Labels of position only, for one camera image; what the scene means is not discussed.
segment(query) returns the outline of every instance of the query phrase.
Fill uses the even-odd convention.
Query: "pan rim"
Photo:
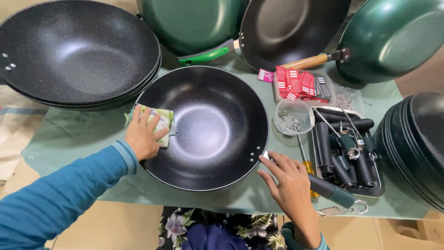
[[[37,6],[37,5],[50,4],[50,3],[53,3],[53,2],[92,2],[92,3],[96,3],[96,4],[104,4],[104,5],[108,5],[108,6],[111,6],[111,7],[117,8],[117,9],[120,9],[120,10],[122,10],[122,11],[124,11],[124,12],[127,12],[128,14],[134,16],[135,18],[137,18],[137,19],[139,19],[141,22],[143,22],[143,20],[141,20],[140,18],[138,18],[136,15],[133,15],[132,13],[130,13],[130,12],[128,12],[128,11],[126,11],[126,10],[124,10],[124,9],[122,9],[122,8],[120,8],[120,7],[118,7],[118,6],[112,5],[112,4],[107,4],[107,3],[103,3],[103,2],[98,2],[98,1],[95,1],[95,0],[50,0],[50,1],[45,1],[45,2],[42,2],[42,3],[36,3],[36,4],[30,5],[30,6],[27,6],[27,7],[23,8],[23,9],[18,10],[17,12],[15,12],[15,13],[11,14],[10,16],[8,16],[7,18],[5,18],[5,19],[0,23],[0,28],[1,28],[1,26],[2,26],[5,22],[7,22],[7,21],[10,20],[13,16],[19,14],[19,13],[22,12],[22,11],[28,10],[28,9],[30,9],[30,8],[33,8],[33,7]],[[146,25],[146,27],[151,31],[151,33],[153,34],[154,38],[155,38],[156,41],[157,41],[157,49],[158,49],[158,52],[159,52],[158,57],[157,57],[157,61],[159,61],[160,56],[161,56],[161,53],[162,53],[161,48],[160,48],[159,40],[158,40],[156,34],[154,34],[154,32],[151,30],[151,28],[150,28],[148,25]],[[153,74],[153,72],[154,72],[155,69],[156,69],[156,67],[153,67],[153,69],[151,69],[151,71],[150,71],[150,72],[149,72],[149,73],[148,73],[148,74],[147,74],[147,75],[146,75],[146,76],[145,76],[145,77],[144,77],[144,78],[143,78],[138,84],[132,86],[129,90],[127,90],[127,91],[125,91],[125,92],[123,92],[123,93],[120,93],[120,94],[117,95],[117,96],[114,96],[114,97],[108,97],[108,98],[105,98],[105,99],[102,99],[102,100],[99,100],[99,101],[82,101],[82,102],[57,101],[57,102],[60,103],[60,104],[67,104],[67,105],[72,105],[72,104],[75,104],[75,105],[95,105],[95,104],[100,104],[100,103],[105,102],[105,101],[110,101],[110,100],[113,100],[113,99],[119,98],[119,97],[121,97],[121,96],[123,96],[123,95],[126,95],[126,94],[130,93],[130,92],[133,91],[135,88],[137,88],[137,87],[139,87],[141,84],[145,83],[145,82],[147,81],[147,79],[149,78],[149,76]],[[12,82],[6,77],[6,75],[5,75],[4,73],[2,73],[2,71],[0,71],[0,80],[3,80],[3,81],[6,83],[6,85],[8,85],[8,86],[12,85],[12,86],[14,86],[15,89],[20,89],[20,88],[18,88],[18,87],[16,86],[16,84],[12,83]],[[32,96],[33,98],[37,98],[37,99],[39,99],[38,97],[35,97],[35,95],[33,95],[33,94],[29,94],[27,91],[23,91],[23,90],[20,90],[20,91],[23,92],[23,93],[25,93],[25,94],[27,94],[27,95],[29,95],[29,96]]]
[[[268,141],[269,141],[269,139],[270,139],[270,120],[268,119],[268,113],[267,113],[267,109],[266,109],[266,107],[265,107],[265,105],[264,105],[264,102],[262,101],[262,99],[261,99],[261,97],[258,95],[258,93],[253,89],[253,87],[250,86],[250,84],[249,84],[248,82],[246,82],[245,80],[243,80],[242,78],[238,77],[237,75],[235,75],[235,74],[233,74],[233,73],[231,73],[231,72],[229,72],[229,71],[226,71],[226,70],[224,70],[224,69],[220,69],[220,68],[216,68],[216,67],[211,67],[211,66],[204,66],[204,65],[186,66],[186,67],[181,67],[181,68],[173,69],[173,70],[168,71],[168,72],[166,72],[165,74],[159,76],[159,77],[156,78],[153,82],[151,82],[150,86],[148,86],[147,89],[145,89],[142,93],[140,93],[140,95],[139,95],[139,97],[137,98],[135,104],[138,103],[140,97],[145,93],[145,91],[149,90],[150,87],[153,86],[154,83],[155,83],[156,81],[158,81],[159,79],[161,79],[163,76],[165,76],[165,75],[167,75],[167,74],[169,74],[169,73],[172,73],[172,72],[175,72],[175,71],[179,71],[179,70],[182,70],[182,69],[187,69],[187,68],[210,68],[210,69],[217,69],[217,70],[224,71],[224,72],[226,72],[226,73],[228,73],[228,74],[230,74],[230,75],[232,75],[232,76],[238,78],[238,79],[241,80],[242,82],[244,82],[244,83],[245,83],[245,84],[246,84],[246,85],[247,85],[247,86],[248,86],[248,87],[249,87],[249,88],[250,88],[250,89],[256,94],[256,96],[259,98],[259,100],[260,100],[260,102],[261,102],[261,104],[262,104],[262,107],[263,107],[263,109],[264,109],[264,111],[265,111],[265,117],[267,118],[267,140],[266,140],[266,142],[265,142],[265,146],[264,146],[264,148],[262,149],[262,152],[261,152],[261,154],[260,154],[260,155],[264,155],[264,153],[265,153],[265,151],[266,151],[266,148],[267,148],[267,146],[268,146]],[[141,165],[141,166],[142,166],[142,168],[143,168],[145,171],[147,171],[151,176],[153,176],[154,178],[156,178],[157,180],[163,182],[164,184],[166,184],[166,185],[168,185],[168,186],[171,186],[171,187],[177,188],[177,189],[179,189],[179,190],[185,190],[185,191],[191,191],[191,192],[207,192],[207,191],[214,191],[214,190],[219,190],[219,189],[222,189],[222,188],[226,188],[226,187],[228,187],[228,186],[230,186],[230,185],[232,185],[232,184],[234,184],[234,183],[240,181],[240,180],[243,179],[245,176],[247,176],[249,173],[251,173],[251,171],[253,171],[253,169],[255,169],[256,166],[259,164],[259,162],[260,162],[260,161],[259,161],[259,158],[258,158],[258,160],[255,162],[255,164],[251,167],[251,169],[248,170],[248,171],[247,171],[244,175],[242,175],[239,179],[237,179],[237,180],[235,180],[235,181],[233,181],[233,182],[231,182],[231,183],[229,183],[229,184],[227,184],[227,185],[224,185],[224,186],[221,186],[221,187],[217,187],[217,188],[207,189],[207,190],[193,190],[193,189],[186,189],[186,188],[182,188],[182,187],[177,187],[177,186],[175,186],[175,185],[173,185],[173,184],[167,183],[167,182],[165,182],[165,181],[159,179],[159,178],[158,178],[157,176],[155,176],[152,172],[150,172],[148,169],[146,169],[143,165]]]

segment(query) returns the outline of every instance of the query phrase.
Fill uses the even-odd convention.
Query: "green tablecloth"
[[[163,51],[163,57],[159,75],[177,66],[169,63],[175,60],[168,52]],[[270,121],[267,150],[301,159],[296,137],[284,137],[273,125],[276,102],[272,85],[258,81],[257,74],[236,54],[224,56],[207,65],[237,74],[259,94],[266,106]],[[347,84],[338,76],[334,62],[327,63],[316,70],[328,73],[335,82],[341,85]],[[373,133],[384,113],[393,104],[401,101],[402,97],[394,81],[367,85],[361,89],[361,92],[363,100],[372,104],[372,106],[368,104],[364,106],[365,117],[375,121],[375,128],[371,130]],[[98,152],[114,141],[122,139],[125,134],[123,114],[131,107],[132,105],[127,105],[111,111],[92,113],[50,108],[22,155],[26,163],[41,176],[50,174],[79,157]],[[302,140],[308,149],[307,136],[302,136]],[[266,169],[262,164],[258,164],[256,168]],[[387,178],[385,178],[385,186],[386,192],[381,198],[357,197],[369,204],[369,211],[363,216],[387,218],[423,218],[425,216],[427,209],[399,191]],[[115,187],[101,196],[100,200],[196,207],[224,213],[282,213],[256,171],[252,171],[241,181],[222,190],[194,193],[169,187],[140,168],[137,175],[122,178]],[[335,204],[319,198],[313,202],[313,205],[319,210]]]

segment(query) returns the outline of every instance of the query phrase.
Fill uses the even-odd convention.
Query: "cleaning cloth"
[[[129,114],[125,114],[125,118],[127,119],[125,126],[128,126],[133,119],[134,107]],[[145,112],[146,109],[147,107],[142,105],[140,116],[142,116],[143,112]],[[170,130],[170,132],[166,136],[162,137],[162,139],[159,140],[160,147],[167,148],[170,143],[170,136],[174,136],[177,133],[175,125],[176,123],[174,121],[174,112],[166,109],[151,109],[150,116],[148,117],[148,122],[150,122],[156,114],[160,114],[160,120],[156,128],[154,129],[154,133],[162,129]]]

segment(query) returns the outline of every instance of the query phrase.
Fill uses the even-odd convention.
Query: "metal tray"
[[[316,109],[325,109],[326,113],[329,113],[328,110],[331,110],[333,112],[330,113],[341,113],[343,114],[343,112],[341,111],[340,108],[335,108],[335,107],[325,107],[325,106],[314,106]],[[350,116],[358,116],[359,118],[363,119],[364,117],[353,110],[345,110]],[[319,167],[319,153],[317,151],[317,139],[316,139],[316,133],[313,132],[314,128],[311,130],[311,137],[309,136],[309,138],[312,140],[311,146],[312,148],[310,149],[311,152],[313,152],[314,154],[314,165],[316,166],[316,168],[314,169],[314,171],[316,171],[316,175],[319,178],[322,178],[322,172],[321,172],[321,168]],[[357,194],[357,195],[362,195],[362,196],[368,196],[368,197],[381,197],[382,194],[385,192],[385,185],[384,185],[384,180],[382,179],[382,174],[381,172],[378,170],[378,167],[376,165],[376,162],[373,161],[373,165],[372,165],[372,169],[371,172],[373,174],[373,176],[376,179],[376,185],[373,188],[362,188],[362,187],[357,187],[357,188],[347,188],[347,191],[351,192],[352,194]]]

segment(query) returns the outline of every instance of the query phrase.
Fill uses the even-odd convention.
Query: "teal long sleeve shirt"
[[[121,177],[135,174],[137,157],[125,141],[78,159],[0,201],[0,250],[42,250]],[[288,249],[303,249],[293,225],[283,227]],[[317,250],[328,247],[322,237]]]

